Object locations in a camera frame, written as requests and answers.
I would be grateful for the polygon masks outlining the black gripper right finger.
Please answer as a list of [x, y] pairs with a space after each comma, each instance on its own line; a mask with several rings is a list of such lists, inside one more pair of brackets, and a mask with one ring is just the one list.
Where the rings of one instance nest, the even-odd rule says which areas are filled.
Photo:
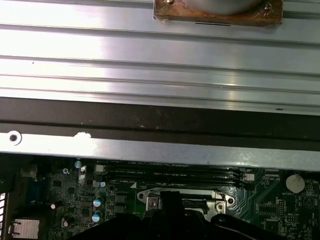
[[197, 213], [185, 213], [180, 193], [172, 193], [173, 240], [268, 240], [270, 233], [226, 214], [207, 221]]

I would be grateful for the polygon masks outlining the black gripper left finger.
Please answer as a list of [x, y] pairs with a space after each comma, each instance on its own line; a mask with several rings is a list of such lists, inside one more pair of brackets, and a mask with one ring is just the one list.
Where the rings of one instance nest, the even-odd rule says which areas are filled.
[[174, 240], [175, 192], [160, 193], [161, 208], [140, 219], [123, 213], [72, 236], [71, 240]]

